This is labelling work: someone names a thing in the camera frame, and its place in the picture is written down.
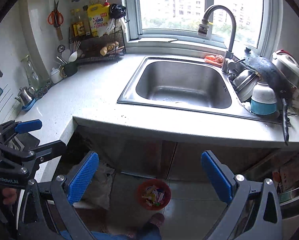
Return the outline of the person's left hand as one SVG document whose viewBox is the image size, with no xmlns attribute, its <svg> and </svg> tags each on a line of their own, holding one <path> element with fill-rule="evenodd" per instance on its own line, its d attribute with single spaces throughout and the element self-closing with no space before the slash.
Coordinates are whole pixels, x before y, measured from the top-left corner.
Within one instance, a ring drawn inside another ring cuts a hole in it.
<svg viewBox="0 0 299 240">
<path fill-rule="evenodd" d="M 12 205 L 16 202 L 18 194 L 17 189 L 0 187 L 0 194 L 3 196 L 3 204 Z"/>
</svg>

